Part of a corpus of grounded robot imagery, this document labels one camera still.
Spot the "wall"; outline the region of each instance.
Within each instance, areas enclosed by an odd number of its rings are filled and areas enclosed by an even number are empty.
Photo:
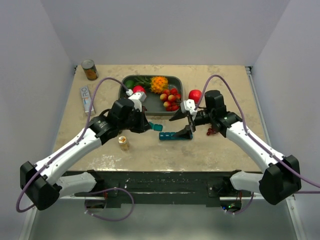
[[[272,145],[320,183],[320,3],[291,0],[253,67]],[[316,190],[303,183],[304,190]],[[308,239],[319,239],[319,195],[297,195]]]
[[[0,239],[15,240],[20,165],[51,152],[73,67],[39,0],[3,2],[0,31]]]
[[[252,66],[289,0],[41,0],[70,59]]]

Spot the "pineapple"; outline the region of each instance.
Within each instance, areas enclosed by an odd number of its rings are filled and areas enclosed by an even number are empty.
[[[151,79],[146,77],[136,77],[136,85],[150,88],[150,91],[155,94],[161,94],[168,88],[168,79],[164,76],[154,76]]]

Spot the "beige tabletop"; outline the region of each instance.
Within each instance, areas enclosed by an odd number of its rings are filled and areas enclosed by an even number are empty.
[[[87,80],[81,66],[78,66],[60,125],[55,150],[65,145],[80,132],[86,122],[80,88],[88,86],[92,94],[99,80],[114,77],[122,80],[128,75],[175,76],[182,82],[185,93],[192,89],[202,91],[208,77],[219,74],[229,83],[242,107],[246,123],[260,138],[264,138],[262,124],[244,66],[228,65],[97,65],[99,78]],[[119,84],[105,81],[99,88],[94,108],[96,113],[110,108],[117,99]],[[228,111],[240,115],[228,89],[222,81],[214,78],[207,90],[219,90],[224,97]],[[163,132],[177,132],[185,127],[187,119],[169,122],[160,117],[147,117],[155,124],[163,125]],[[246,153],[220,134],[207,136],[210,126],[197,126],[193,140],[159,141],[159,132],[149,130],[137,134],[123,131],[129,143],[129,151],[122,151],[118,139],[92,151],[71,167],[70,170],[85,171],[258,171]]]

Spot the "gray floor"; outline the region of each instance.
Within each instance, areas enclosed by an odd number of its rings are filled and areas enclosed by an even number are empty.
[[[108,217],[125,215],[130,205],[105,209]],[[136,205],[121,222],[84,214],[83,199],[60,199],[38,211],[30,240],[295,240],[286,202],[272,206],[255,199],[242,214],[224,214],[202,205]]]

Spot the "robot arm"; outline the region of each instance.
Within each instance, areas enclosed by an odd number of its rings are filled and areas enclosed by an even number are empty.
[[[92,171],[74,176],[62,175],[83,156],[118,136],[119,131],[144,133],[149,130],[151,127],[142,108],[145,98],[143,92],[136,92],[129,98],[115,101],[107,116],[104,115],[107,111],[103,111],[99,116],[92,118],[80,141],[79,137],[85,129],[65,146],[35,165],[27,161],[20,167],[20,185],[23,189],[31,177],[45,166],[26,190],[27,196],[39,210],[50,207],[58,198],[79,192],[90,192],[99,186],[100,179]],[[75,143],[73,147],[59,155],[51,164],[47,164],[61,150],[73,143]]]
[[[193,135],[192,133],[196,130],[196,126],[211,124],[216,132],[221,133],[225,138],[231,140],[246,152],[262,172],[248,173],[237,171],[230,178],[230,183],[235,190],[260,193],[267,202],[276,205],[301,189],[300,178],[293,175],[273,158],[273,156],[276,156],[299,173],[299,162],[294,156],[290,155],[286,157],[274,150],[248,127],[247,131],[245,131],[242,119],[234,112],[227,111],[224,98],[218,90],[207,91],[204,98],[206,108],[198,112],[195,110],[193,100],[188,99],[181,103],[181,108],[170,121],[187,117],[189,124],[183,130],[173,135],[174,137],[188,139]],[[258,144],[269,149],[272,155],[266,153]]]

